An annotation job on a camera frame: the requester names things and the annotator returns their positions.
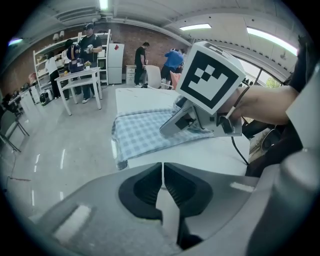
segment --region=blue checkered cloth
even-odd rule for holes
[[[195,126],[170,137],[160,133],[160,127],[180,108],[176,102],[173,108],[149,109],[119,113],[112,125],[112,140],[117,142],[116,165],[119,170],[127,167],[128,159],[163,150],[181,143],[214,137],[209,130]]]

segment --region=white refrigerator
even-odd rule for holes
[[[122,84],[122,63],[125,45],[109,43],[108,51],[108,82],[109,84]]]

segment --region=concrete floor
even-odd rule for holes
[[[36,105],[36,122],[21,117],[30,137],[16,128],[10,140],[22,153],[3,145],[0,161],[1,186],[7,188],[6,196],[17,211],[29,218],[41,216],[83,184],[117,171],[110,144],[117,114],[115,89],[129,87],[133,86],[103,89],[101,110],[94,99],[81,104],[78,95],[80,103],[68,101],[71,116],[57,99]]]

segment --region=man in cap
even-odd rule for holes
[[[85,37],[79,42],[81,47],[81,56],[84,63],[91,62],[91,68],[98,66],[98,53],[102,51],[102,42],[99,36],[94,34],[94,25],[89,23],[84,27]],[[90,75],[86,75],[83,78],[90,78]],[[92,84],[87,84],[82,86],[83,100],[82,103],[87,103],[90,100],[90,90],[91,88],[93,97],[95,98],[94,87]]]

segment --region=man in blue shirt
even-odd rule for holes
[[[170,71],[175,73],[177,68],[182,65],[182,62],[184,61],[184,53],[184,49],[172,49],[164,55],[167,57],[167,60],[161,69],[161,78],[166,80],[167,85],[169,85],[171,82]]]

